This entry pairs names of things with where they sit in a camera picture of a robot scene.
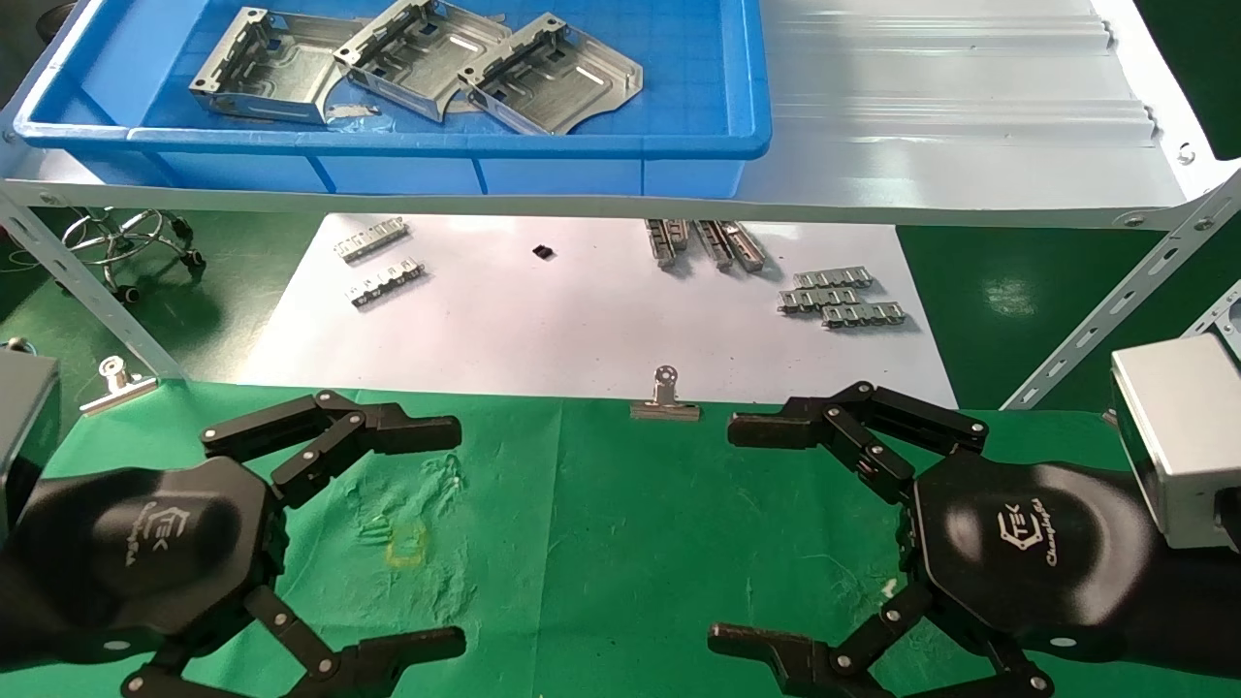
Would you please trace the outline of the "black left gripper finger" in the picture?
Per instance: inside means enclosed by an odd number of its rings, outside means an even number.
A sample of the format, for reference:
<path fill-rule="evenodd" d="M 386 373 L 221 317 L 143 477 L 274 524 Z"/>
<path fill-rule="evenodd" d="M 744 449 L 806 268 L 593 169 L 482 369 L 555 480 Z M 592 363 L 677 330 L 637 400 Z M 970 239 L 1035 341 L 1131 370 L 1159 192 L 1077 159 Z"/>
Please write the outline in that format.
<path fill-rule="evenodd" d="M 390 697 L 400 676 L 414 664 L 460 657 L 467 650 L 457 626 L 367 638 L 329 650 L 271 587 L 244 596 L 244 611 L 304 667 L 287 697 Z M 166 645 L 122 684 L 124 697 L 240 697 L 238 693 L 185 679 L 190 650 Z"/>
<path fill-rule="evenodd" d="M 364 455 L 424 455 L 460 446 L 454 416 L 411 417 L 398 402 L 355 402 L 339 392 L 294 397 L 205 428 L 205 455 L 248 462 L 284 448 L 297 455 L 271 473 L 271 491 L 299 508 Z"/>

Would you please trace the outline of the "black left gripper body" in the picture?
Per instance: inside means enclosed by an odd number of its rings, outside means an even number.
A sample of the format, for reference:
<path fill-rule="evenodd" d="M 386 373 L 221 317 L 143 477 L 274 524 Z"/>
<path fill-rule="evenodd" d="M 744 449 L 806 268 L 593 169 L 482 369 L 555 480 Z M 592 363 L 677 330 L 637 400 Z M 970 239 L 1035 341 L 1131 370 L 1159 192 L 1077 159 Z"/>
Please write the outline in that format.
<path fill-rule="evenodd" d="M 230 457 L 45 477 L 15 523 L 15 667 L 213 653 L 288 543 L 271 486 Z"/>

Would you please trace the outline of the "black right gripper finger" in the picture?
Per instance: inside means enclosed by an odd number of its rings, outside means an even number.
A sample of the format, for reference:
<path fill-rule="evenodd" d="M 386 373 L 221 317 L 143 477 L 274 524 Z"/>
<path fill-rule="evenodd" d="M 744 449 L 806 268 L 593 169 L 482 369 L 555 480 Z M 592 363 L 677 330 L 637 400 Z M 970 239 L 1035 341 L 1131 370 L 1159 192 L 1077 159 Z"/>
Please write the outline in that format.
<path fill-rule="evenodd" d="M 872 664 L 934 611 L 930 587 L 908 585 L 872 614 L 840 646 L 798 633 L 741 623 L 714 623 L 709 650 L 768 666 L 781 694 L 789 697 L 890 697 Z M 1011 638 L 987 637 L 984 655 L 993 673 L 926 691 L 926 697 L 1051 697 L 1054 681 Z"/>
<path fill-rule="evenodd" d="M 908 505 L 913 465 L 881 436 L 948 457 L 961 450 L 979 455 L 985 424 L 903 392 L 860 381 L 831 397 L 791 397 L 776 414 L 733 414 L 731 445 L 746 448 L 825 448 L 890 505 Z"/>

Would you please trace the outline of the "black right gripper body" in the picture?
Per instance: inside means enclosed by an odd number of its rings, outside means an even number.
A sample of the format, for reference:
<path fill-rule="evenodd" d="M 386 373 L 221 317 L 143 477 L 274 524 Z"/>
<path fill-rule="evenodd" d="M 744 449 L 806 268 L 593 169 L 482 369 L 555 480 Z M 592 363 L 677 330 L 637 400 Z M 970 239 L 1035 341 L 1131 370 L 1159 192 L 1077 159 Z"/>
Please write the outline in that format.
<path fill-rule="evenodd" d="M 1009 638 L 1083 662 L 1160 658 L 1167 551 L 1131 474 L 954 455 L 912 486 L 917 582 L 963 650 Z"/>

